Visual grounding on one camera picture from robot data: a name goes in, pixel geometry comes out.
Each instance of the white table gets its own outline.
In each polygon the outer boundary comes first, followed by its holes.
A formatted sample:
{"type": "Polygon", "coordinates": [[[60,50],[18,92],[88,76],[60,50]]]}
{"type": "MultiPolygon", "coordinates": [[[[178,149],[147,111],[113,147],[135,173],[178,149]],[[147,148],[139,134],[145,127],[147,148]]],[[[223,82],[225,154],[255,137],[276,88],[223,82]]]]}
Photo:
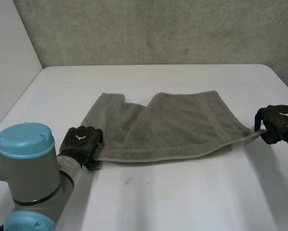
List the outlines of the white table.
{"type": "MultiPolygon", "coordinates": [[[[48,125],[56,150],[101,93],[147,105],[158,92],[216,90],[247,127],[288,88],[264,65],[65,66],[44,69],[0,124],[48,125]]],[[[13,207],[0,182],[0,224],[13,207]]],[[[288,231],[288,147],[261,139],[230,153],[161,165],[104,163],[84,172],[58,231],[288,231]]]]}

